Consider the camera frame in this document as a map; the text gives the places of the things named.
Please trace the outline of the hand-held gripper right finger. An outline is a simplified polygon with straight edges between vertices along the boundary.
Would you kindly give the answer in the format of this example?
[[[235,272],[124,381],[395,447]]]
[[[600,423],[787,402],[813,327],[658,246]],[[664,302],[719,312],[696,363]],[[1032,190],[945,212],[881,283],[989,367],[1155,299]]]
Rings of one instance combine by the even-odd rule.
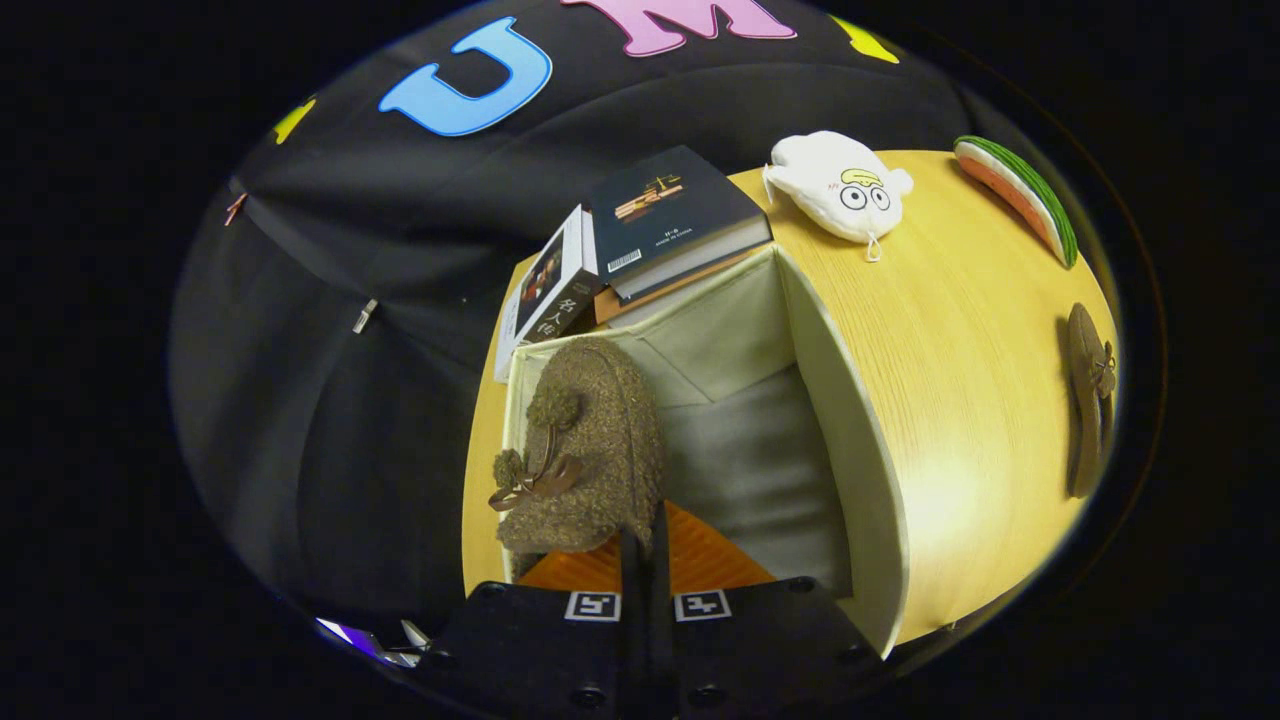
[[[846,719],[884,660],[812,577],[778,579],[667,502],[645,569],[649,719]]]

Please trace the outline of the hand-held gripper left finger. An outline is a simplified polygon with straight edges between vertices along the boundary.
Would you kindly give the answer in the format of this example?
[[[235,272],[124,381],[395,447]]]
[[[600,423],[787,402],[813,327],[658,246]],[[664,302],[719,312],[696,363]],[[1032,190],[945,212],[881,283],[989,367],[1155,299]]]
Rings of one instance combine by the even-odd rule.
[[[425,653],[425,688],[471,719],[635,719],[644,710],[649,566],[622,532],[621,589],[486,582]]]

